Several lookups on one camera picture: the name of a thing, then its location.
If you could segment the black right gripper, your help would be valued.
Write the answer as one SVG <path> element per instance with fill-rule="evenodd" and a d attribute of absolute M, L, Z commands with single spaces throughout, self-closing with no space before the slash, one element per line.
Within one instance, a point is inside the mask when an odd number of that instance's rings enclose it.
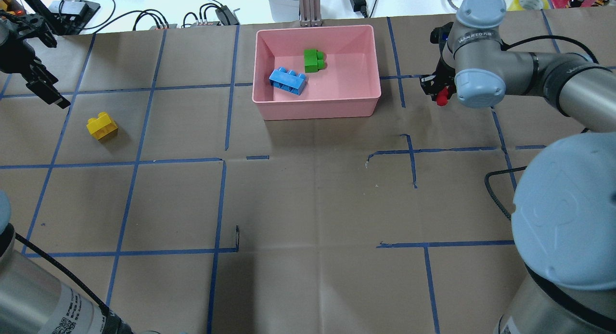
<path fill-rule="evenodd" d="M 437 94 L 445 87 L 449 88 L 450 98 L 457 93 L 455 85 L 455 69 L 448 65 L 442 58 L 439 58 L 435 71 L 431 75 L 420 77 L 420 86 L 425 95 L 436 100 Z"/>

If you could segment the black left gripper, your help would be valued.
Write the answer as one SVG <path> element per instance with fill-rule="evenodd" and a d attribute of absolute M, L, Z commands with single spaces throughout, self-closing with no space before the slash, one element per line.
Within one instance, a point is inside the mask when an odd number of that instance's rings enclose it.
<path fill-rule="evenodd" d="M 1 15 L 1 71 L 6 74 L 21 74 L 26 88 L 47 104 L 68 108 L 70 101 L 54 86 L 59 80 L 42 64 L 35 50 L 26 42 L 38 38 L 49 48 L 57 47 L 57 41 L 46 21 L 39 14 Z"/>

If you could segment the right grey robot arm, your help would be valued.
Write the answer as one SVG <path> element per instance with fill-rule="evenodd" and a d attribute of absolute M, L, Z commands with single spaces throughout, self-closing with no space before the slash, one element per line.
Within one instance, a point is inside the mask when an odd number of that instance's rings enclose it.
<path fill-rule="evenodd" d="M 433 30 L 440 58 L 426 95 L 512 117 L 516 145 L 536 143 L 517 168 L 511 223 L 526 278 L 496 334 L 615 332 L 615 74 L 581 53 L 514 51 L 500 26 L 505 0 L 463 0 Z M 526 141 L 522 139 L 526 128 Z"/>

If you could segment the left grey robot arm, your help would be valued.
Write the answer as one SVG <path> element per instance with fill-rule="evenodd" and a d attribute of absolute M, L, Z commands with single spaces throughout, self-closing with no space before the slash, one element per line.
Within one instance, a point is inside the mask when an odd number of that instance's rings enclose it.
<path fill-rule="evenodd" d="M 1 70 L 18 73 L 46 104 L 70 106 L 56 88 L 58 79 L 27 39 L 49 48 L 57 40 L 37 14 L 1 11 Z M 132 334 L 134 330 L 74 273 L 17 233 L 13 209 L 1 193 L 1 332 L 3 334 Z"/>

